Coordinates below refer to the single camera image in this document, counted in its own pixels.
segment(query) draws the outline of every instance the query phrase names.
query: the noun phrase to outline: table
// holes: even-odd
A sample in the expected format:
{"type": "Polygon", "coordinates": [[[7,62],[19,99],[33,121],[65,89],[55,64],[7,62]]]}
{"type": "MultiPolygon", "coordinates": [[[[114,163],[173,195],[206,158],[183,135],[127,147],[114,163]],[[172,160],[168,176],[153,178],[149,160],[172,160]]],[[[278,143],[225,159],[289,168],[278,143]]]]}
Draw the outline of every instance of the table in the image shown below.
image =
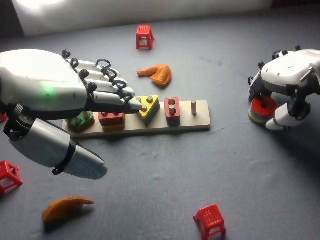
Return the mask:
{"type": "Polygon", "coordinates": [[[104,178],[93,181],[54,176],[26,159],[10,145],[1,124],[1,160],[20,167],[24,184],[0,198],[0,239],[200,240],[193,215],[217,204],[226,240],[318,240],[320,98],[307,98],[312,114],[304,125],[290,133],[271,132],[248,119],[247,79],[276,50],[294,50],[296,44],[320,49],[319,13],[313,5],[152,23],[151,51],[136,50],[136,25],[2,41],[1,52],[68,49],[79,60],[106,58],[137,95],[205,99],[212,128],[82,140],[109,167],[104,178]],[[172,70],[164,90],[137,77],[138,69],[155,64],[172,70]],[[96,203],[82,217],[44,230],[42,211],[69,195],[96,203]]]}

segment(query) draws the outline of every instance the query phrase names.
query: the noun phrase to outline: white wall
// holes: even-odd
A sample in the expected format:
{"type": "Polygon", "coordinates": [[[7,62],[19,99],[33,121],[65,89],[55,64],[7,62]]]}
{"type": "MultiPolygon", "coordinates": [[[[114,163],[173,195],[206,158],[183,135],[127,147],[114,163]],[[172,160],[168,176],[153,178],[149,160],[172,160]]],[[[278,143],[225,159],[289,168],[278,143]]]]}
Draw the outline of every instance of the white wall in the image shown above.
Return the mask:
{"type": "Polygon", "coordinates": [[[13,0],[26,36],[268,9],[271,0],[13,0]]]}

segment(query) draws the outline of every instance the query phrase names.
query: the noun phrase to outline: orange toy food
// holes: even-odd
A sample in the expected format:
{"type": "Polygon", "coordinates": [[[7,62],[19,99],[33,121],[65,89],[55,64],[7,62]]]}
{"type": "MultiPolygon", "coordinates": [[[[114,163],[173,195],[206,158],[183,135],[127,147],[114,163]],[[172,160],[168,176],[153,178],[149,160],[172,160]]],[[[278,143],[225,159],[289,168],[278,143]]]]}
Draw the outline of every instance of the orange toy food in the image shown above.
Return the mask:
{"type": "Polygon", "coordinates": [[[53,220],[64,219],[69,216],[69,210],[82,207],[83,204],[94,204],[89,198],[82,196],[67,196],[51,203],[42,213],[42,221],[46,224],[53,220]]]}
{"type": "Polygon", "coordinates": [[[170,67],[165,64],[154,65],[148,69],[139,70],[136,73],[139,77],[151,76],[152,81],[160,86],[166,86],[170,83],[172,76],[170,67]]]}

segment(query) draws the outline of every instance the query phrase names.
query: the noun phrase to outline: red plastic stool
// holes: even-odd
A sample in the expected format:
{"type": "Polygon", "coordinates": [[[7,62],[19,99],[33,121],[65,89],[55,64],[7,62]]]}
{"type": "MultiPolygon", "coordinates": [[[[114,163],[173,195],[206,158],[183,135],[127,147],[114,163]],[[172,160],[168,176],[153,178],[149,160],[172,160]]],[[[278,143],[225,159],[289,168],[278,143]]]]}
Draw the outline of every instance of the red plastic stool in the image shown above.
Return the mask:
{"type": "Polygon", "coordinates": [[[193,219],[201,231],[202,240],[207,240],[208,237],[218,233],[225,234],[227,232],[224,218],[215,204],[200,209],[193,216],[193,219]]]}
{"type": "Polygon", "coordinates": [[[24,182],[21,180],[19,176],[19,167],[12,165],[8,161],[0,161],[0,181],[3,179],[9,179],[13,183],[8,186],[1,186],[0,184],[0,194],[5,194],[5,191],[13,186],[21,186],[24,182]]]}
{"type": "Polygon", "coordinates": [[[149,48],[149,50],[153,49],[154,43],[154,35],[152,34],[151,26],[149,25],[139,25],[136,29],[136,49],[139,48],[149,48]],[[147,45],[140,45],[140,40],[142,38],[146,38],[147,45]]]}
{"type": "Polygon", "coordinates": [[[8,119],[7,114],[0,113],[0,123],[4,123],[5,121],[7,121],[7,119],[8,119]]]}

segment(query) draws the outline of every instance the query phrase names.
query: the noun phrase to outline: wooden board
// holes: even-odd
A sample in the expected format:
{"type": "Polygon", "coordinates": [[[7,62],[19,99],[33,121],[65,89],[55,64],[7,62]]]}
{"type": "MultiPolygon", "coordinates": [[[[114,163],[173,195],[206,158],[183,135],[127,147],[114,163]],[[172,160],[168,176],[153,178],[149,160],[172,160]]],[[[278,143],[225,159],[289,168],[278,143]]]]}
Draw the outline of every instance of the wooden board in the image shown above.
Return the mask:
{"type": "Polygon", "coordinates": [[[180,101],[181,124],[178,127],[169,127],[167,124],[164,103],[160,103],[160,109],[154,116],[150,125],[146,127],[137,114],[125,115],[125,128],[118,131],[103,131],[98,120],[98,113],[94,112],[95,124],[81,133],[73,132],[63,120],[62,129],[66,130],[73,138],[85,139],[102,136],[139,135],[148,133],[176,133],[198,130],[209,130],[211,119],[209,106],[206,100],[196,101],[196,115],[191,114],[191,101],[180,101]]]}

